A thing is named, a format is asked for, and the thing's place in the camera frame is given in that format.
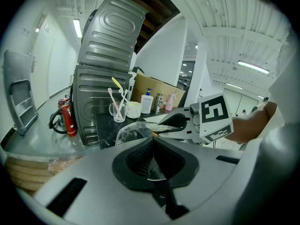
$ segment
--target pink spray bottle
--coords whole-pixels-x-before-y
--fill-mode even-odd
[[[173,98],[176,99],[176,93],[172,93],[170,95],[169,100],[167,101],[167,103],[170,104],[170,105],[166,105],[165,109],[168,110],[168,111],[172,111],[172,108],[173,108]]]

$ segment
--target ceiling light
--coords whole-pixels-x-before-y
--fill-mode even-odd
[[[241,65],[241,66],[252,68],[254,70],[257,70],[257,71],[265,73],[265,74],[268,74],[270,72],[269,70],[267,70],[265,68],[262,68],[262,67],[250,64],[250,63],[246,63],[246,62],[243,62],[243,61],[238,61],[238,64]]]
[[[226,83],[226,84],[227,84],[227,85],[229,85],[229,86],[233,86],[233,87],[235,87],[235,88],[242,89],[241,87],[238,87],[238,86],[232,85],[232,84],[230,84],[230,83]]]
[[[75,31],[76,31],[77,36],[79,38],[82,38],[81,29],[80,29],[80,20],[77,19],[77,18],[74,18],[73,23],[74,23],[74,27],[75,27]]]

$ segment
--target black countertop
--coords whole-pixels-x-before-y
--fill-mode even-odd
[[[113,116],[110,114],[97,114],[96,115],[96,127],[97,127],[97,134],[99,145],[101,149],[109,148],[115,145],[116,138],[118,132],[123,127],[137,121],[145,121],[144,118],[154,117],[161,114],[168,114],[170,111],[165,109],[160,109],[159,112],[155,112],[151,110],[149,114],[141,113],[141,116],[137,119],[131,119],[126,117],[124,122],[115,122],[113,120]]]

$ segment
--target pink toothbrush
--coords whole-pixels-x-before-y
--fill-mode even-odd
[[[107,90],[108,90],[109,95],[111,95],[112,103],[113,103],[114,107],[116,108],[119,117],[121,118],[121,120],[123,120],[122,115],[121,115],[121,113],[119,111],[119,108],[118,108],[118,106],[116,104],[116,101],[113,99],[113,90],[112,90],[112,88],[108,88]]]

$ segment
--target cardboard box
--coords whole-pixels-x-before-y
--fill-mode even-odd
[[[150,95],[153,96],[153,102],[151,109],[154,109],[155,98],[158,93],[163,94],[163,101],[169,100],[172,93],[177,93],[176,99],[173,100],[173,107],[177,107],[180,100],[182,99],[185,91],[183,89],[177,88],[170,84],[167,84],[161,80],[155,79],[153,77],[148,77],[139,70],[137,70],[135,84],[132,90],[131,101],[141,102],[142,95],[146,94],[147,88],[151,88]]]

